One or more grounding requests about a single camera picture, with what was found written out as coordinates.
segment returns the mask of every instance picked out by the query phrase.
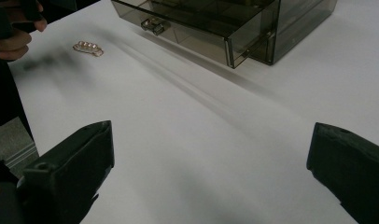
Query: black plastic tool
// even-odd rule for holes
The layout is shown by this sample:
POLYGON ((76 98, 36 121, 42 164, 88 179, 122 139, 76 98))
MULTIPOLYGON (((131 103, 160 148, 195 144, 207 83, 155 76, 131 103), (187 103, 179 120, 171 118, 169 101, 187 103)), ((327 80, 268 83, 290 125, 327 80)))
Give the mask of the black plastic tool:
POLYGON ((307 168, 360 224, 379 224, 379 146, 349 132, 317 123, 307 168))
POLYGON ((114 167, 111 121, 85 126, 0 182, 0 224, 79 224, 114 167))

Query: drawer handle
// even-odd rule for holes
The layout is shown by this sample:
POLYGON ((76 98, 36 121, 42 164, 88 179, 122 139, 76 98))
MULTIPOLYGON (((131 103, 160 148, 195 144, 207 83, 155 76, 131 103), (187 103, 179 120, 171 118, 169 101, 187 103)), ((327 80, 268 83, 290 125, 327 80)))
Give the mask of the drawer handle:
POLYGON ((141 28, 145 31, 151 31, 154 35, 160 35, 165 31, 165 27, 162 22, 154 21, 151 19, 146 19, 142 21, 141 28))

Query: finger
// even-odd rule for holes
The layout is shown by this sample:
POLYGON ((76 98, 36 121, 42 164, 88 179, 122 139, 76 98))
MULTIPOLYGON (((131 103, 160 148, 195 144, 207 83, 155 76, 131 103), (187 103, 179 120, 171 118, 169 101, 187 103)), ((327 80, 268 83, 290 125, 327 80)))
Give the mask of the finger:
POLYGON ((0 40, 0 51, 21 49, 32 41, 32 37, 24 31, 14 29, 13 36, 0 40))
POLYGON ((43 6, 38 2, 38 1, 36 1, 36 3, 37 3, 37 8, 38 8, 38 11, 39 12, 42 12, 42 11, 44 11, 44 8, 43 8, 43 6))
POLYGON ((35 21, 35 28, 39 32, 43 32, 47 28, 48 22, 44 19, 44 17, 41 19, 41 21, 35 21))
POLYGON ((7 61, 13 61, 17 60, 29 50, 29 47, 24 46, 20 49, 10 50, 10 51, 0 51, 0 59, 7 60, 7 61))

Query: black object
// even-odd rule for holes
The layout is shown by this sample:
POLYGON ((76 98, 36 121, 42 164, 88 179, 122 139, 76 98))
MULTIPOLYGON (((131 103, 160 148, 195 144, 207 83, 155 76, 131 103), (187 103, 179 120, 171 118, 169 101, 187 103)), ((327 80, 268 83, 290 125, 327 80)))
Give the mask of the black object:
POLYGON ((113 166, 110 121, 76 131, 24 169, 16 192, 8 188, 10 193, 0 196, 0 202, 18 203, 21 208, 20 213, 0 211, 0 224, 80 223, 113 166), (24 222, 1 222, 10 220, 7 214, 24 216, 24 222))
POLYGON ((0 60, 0 126, 16 117, 33 139, 14 78, 7 63, 0 60))
POLYGON ((24 224, 21 204, 13 183, 0 183, 0 224, 24 224))
POLYGON ((317 123, 307 168, 360 224, 379 224, 379 146, 348 130, 317 123))
POLYGON ((10 182, 15 185, 18 183, 18 178, 9 171, 2 161, 0 161, 0 182, 10 182))
POLYGON ((6 39, 12 36, 12 26, 9 22, 6 11, 0 7, 0 39, 6 39))
POLYGON ((41 21, 42 16, 38 12, 36 0, 21 0, 21 9, 29 21, 41 21))

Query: silver metal piece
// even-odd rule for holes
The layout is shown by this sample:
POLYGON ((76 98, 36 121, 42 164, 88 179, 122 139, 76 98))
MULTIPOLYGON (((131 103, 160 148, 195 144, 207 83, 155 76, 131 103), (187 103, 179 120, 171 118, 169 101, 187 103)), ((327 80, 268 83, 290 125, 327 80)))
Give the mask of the silver metal piece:
POLYGON ((140 26, 143 30, 151 31, 154 35, 160 35, 166 30, 162 22, 157 19, 146 19, 141 22, 140 26))
POLYGON ((89 53, 95 57, 100 57, 105 53, 96 44, 86 42, 86 41, 79 41, 77 44, 73 46, 73 49, 83 52, 83 53, 89 53))
POLYGON ((35 153, 38 153, 37 148, 35 147, 35 143, 32 142, 26 147, 24 147, 22 150, 18 151, 17 153, 6 159, 5 166, 9 169, 12 169, 14 166, 26 160, 28 157, 31 157, 35 153))

